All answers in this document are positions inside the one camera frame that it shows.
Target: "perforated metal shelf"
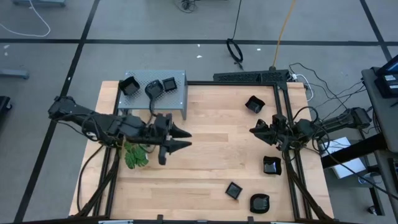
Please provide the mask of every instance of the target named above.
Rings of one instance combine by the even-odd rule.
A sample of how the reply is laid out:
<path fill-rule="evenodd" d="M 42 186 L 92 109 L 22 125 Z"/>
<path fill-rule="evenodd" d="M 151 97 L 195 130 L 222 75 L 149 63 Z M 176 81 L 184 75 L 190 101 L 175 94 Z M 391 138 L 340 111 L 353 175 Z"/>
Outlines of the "perforated metal shelf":
<path fill-rule="evenodd" d="M 145 94 L 145 87 L 154 80 L 165 80 L 174 77 L 177 85 L 176 90 L 163 92 L 154 101 L 155 110 L 181 110 L 182 116 L 186 118 L 187 112 L 187 78 L 185 70 L 128 70 L 125 77 L 134 76 L 140 89 L 131 96 L 120 94 L 118 109 L 142 110 L 149 109 L 149 98 Z"/>

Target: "wooden table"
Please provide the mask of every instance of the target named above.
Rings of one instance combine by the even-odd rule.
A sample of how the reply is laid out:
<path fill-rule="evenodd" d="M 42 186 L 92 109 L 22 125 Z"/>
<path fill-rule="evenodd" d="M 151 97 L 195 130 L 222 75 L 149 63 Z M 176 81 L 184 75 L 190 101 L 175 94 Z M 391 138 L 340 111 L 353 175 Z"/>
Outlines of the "wooden table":
<path fill-rule="evenodd" d="M 292 112 L 307 106 L 302 83 L 288 83 Z M 96 111 L 113 112 L 118 82 L 103 82 Z M 250 96 L 256 95 L 266 105 L 259 114 L 245 107 Z M 285 112 L 282 93 L 282 106 Z M 142 120 L 148 111 L 135 111 Z M 111 218 L 155 220 L 163 214 L 165 220 L 229 220 L 244 221 L 253 216 L 255 221 L 293 221 L 289 185 L 282 160 L 282 175 L 262 172 L 264 156 L 281 157 L 275 146 L 255 138 L 249 128 L 261 118 L 271 123 L 276 114 L 274 92 L 268 86 L 189 86 L 187 120 L 179 111 L 173 119 L 179 128 L 192 133 L 192 146 L 167 155 L 166 166 L 157 161 L 157 149 L 149 154 L 149 164 L 130 170 L 122 152 Z M 309 110 L 299 118 L 310 119 Z M 99 145 L 88 141 L 83 163 Z M 81 205 L 92 196 L 101 172 L 104 151 L 86 167 L 81 188 Z M 307 189 L 323 208 L 333 216 L 328 189 L 318 154 L 302 150 L 302 164 Z M 225 194 L 233 181 L 243 188 L 238 200 Z M 296 188 L 301 217 L 304 217 L 302 196 Z M 103 195 L 100 214 L 104 212 L 108 191 Z M 270 210 L 265 214 L 249 211 L 253 194 L 270 196 Z M 70 214 L 75 214 L 76 193 Z"/>

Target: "white cable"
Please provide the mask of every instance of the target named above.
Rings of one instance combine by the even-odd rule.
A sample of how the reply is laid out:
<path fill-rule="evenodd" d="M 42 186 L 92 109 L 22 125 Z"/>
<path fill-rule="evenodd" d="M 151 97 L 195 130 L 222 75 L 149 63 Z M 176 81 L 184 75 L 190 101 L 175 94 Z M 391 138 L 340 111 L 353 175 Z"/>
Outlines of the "white cable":
<path fill-rule="evenodd" d="M 309 87 L 309 89 L 310 89 L 310 91 L 311 91 L 311 98 L 308 99 L 307 102 L 310 101 L 310 100 L 312 100 L 312 98 L 313 98 L 313 91 L 312 91 L 310 82 L 307 80 L 307 78 L 305 78 L 305 76 L 304 76 L 304 75 L 301 75 L 301 74 L 292 74 L 292 77 L 293 77 L 294 80 L 297 80 L 297 77 L 303 77 L 303 78 L 305 79 L 305 81 L 307 82 L 307 85 L 308 85 L 308 87 Z"/>
<path fill-rule="evenodd" d="M 35 7 L 34 7 L 33 4 L 32 4 L 32 0 L 29 0 L 29 2 L 30 2 L 30 6 L 32 6 L 33 11 L 34 11 L 34 12 L 36 13 L 36 15 L 43 21 L 43 23 L 47 26 L 47 29 L 48 29 L 49 31 L 48 31 L 46 34 L 44 34 L 44 35 L 22 34 L 22 33 L 15 32 L 15 31 L 12 31 L 12 30 L 8 29 L 7 27 L 5 27 L 5 26 L 4 26 L 3 24 L 1 24 L 1 23 L 0 23 L 0 26 L 3 27 L 3 28 L 5 28 L 8 32 L 11 32 L 11 33 L 17 34 L 17 35 L 23 35 L 23 36 L 27 36 L 27 37 L 46 37 L 46 36 L 48 36 L 48 34 L 51 32 L 50 26 L 44 21 L 44 19 L 43 19 L 43 18 L 40 16 L 40 14 L 36 11 Z"/>

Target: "green plant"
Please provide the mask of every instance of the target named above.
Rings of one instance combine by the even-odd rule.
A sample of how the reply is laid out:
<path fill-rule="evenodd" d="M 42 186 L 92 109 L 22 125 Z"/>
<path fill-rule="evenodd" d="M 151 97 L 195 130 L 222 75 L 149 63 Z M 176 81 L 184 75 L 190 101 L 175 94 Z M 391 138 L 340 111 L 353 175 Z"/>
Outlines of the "green plant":
<path fill-rule="evenodd" d="M 129 169 L 134 169 L 136 165 L 139 167 L 144 167 L 148 164 L 146 151 L 143 146 L 125 141 L 124 148 L 126 149 L 124 160 L 126 161 L 126 165 Z"/>

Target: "yellow cable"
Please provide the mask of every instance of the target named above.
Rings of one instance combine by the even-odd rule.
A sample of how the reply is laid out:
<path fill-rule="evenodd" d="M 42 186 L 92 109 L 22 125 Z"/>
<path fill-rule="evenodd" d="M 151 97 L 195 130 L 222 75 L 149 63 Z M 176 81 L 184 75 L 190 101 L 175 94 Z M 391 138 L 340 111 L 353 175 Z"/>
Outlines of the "yellow cable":
<path fill-rule="evenodd" d="M 294 4 L 295 4 L 295 3 L 296 3 L 296 0 L 293 0 L 293 1 L 292 1 L 292 4 L 290 5 L 289 13 L 288 13 L 287 16 L 286 16 L 284 25 L 282 26 L 282 30 L 280 31 L 279 39 L 278 39 L 278 44 L 276 45 L 274 63 L 272 63 L 272 66 L 273 66 L 273 67 L 275 67 L 276 58 L 278 57 L 278 50 L 279 50 L 280 39 L 282 38 L 282 34 L 284 33 L 284 29 L 285 29 L 286 23 L 287 23 L 287 21 L 289 20 L 289 17 L 290 17 L 290 15 L 291 15 L 292 11 L 293 11 Z"/>

